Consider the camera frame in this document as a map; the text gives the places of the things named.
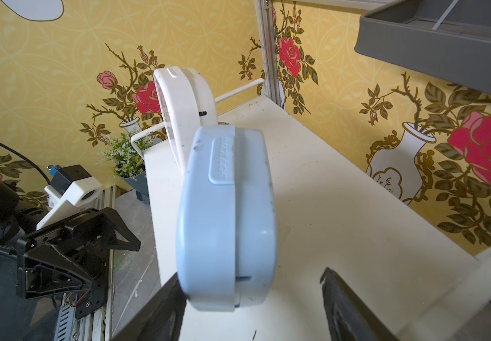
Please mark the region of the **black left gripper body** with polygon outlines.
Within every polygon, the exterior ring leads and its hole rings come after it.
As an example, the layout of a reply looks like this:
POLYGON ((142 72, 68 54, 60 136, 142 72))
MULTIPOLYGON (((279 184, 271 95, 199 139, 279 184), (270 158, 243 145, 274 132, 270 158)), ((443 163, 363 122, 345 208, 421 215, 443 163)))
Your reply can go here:
POLYGON ((110 250, 140 247, 116 210, 90 208, 18 240, 16 294, 34 299, 96 290, 108 274, 110 250))

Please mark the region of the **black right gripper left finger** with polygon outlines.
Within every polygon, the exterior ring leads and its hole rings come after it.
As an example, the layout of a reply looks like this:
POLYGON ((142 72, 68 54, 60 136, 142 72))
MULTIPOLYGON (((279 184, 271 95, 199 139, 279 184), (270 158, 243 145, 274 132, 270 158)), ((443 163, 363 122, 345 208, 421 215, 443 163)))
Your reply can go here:
POLYGON ((178 341, 186 307, 187 296, 175 273, 112 340, 178 341))

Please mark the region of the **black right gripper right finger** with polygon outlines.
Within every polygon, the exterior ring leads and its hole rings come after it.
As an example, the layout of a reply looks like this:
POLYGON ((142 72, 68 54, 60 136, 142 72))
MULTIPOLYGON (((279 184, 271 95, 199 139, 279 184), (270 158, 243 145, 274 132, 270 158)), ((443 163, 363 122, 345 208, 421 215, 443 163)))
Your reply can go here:
POLYGON ((332 340, 397 339, 336 271, 327 267, 320 284, 332 340))

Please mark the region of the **blue square alarm clock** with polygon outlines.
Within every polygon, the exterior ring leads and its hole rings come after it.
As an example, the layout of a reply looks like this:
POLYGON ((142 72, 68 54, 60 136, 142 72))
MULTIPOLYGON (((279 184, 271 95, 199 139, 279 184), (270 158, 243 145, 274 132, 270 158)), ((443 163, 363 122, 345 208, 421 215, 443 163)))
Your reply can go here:
POLYGON ((179 283, 197 311, 262 304, 277 263, 277 218, 263 133, 203 126, 193 140, 176 231, 179 283))

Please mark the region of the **white square alarm clock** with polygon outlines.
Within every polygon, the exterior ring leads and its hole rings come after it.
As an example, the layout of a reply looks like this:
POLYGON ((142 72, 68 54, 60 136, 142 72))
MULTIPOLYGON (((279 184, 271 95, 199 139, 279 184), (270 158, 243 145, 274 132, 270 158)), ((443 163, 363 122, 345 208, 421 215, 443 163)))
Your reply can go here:
POLYGON ((153 79, 172 153, 185 173, 195 133, 218 123, 213 93, 193 68, 160 68, 153 79))

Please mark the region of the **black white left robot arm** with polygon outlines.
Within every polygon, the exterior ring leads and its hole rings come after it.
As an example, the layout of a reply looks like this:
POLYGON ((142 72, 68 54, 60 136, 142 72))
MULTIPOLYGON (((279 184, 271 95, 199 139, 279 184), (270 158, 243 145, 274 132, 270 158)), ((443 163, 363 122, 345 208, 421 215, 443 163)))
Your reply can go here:
POLYGON ((51 210, 0 180, 0 254, 17 264, 19 297, 75 293, 80 319, 107 301, 110 251, 139 251, 141 242, 116 210, 90 207, 102 187, 82 166, 53 167, 51 174, 51 210))

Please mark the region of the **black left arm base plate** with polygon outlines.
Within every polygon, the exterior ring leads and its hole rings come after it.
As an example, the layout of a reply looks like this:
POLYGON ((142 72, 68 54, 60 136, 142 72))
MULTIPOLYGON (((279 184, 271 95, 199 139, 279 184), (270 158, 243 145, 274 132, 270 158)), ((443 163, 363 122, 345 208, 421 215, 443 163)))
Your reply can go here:
POLYGON ((109 273, 108 252, 103 253, 102 260, 103 271, 100 277, 94 281, 91 290, 84 297, 80 297, 79 303, 75 306, 76 310, 74 317, 77 320, 94 313, 106 304, 109 273))

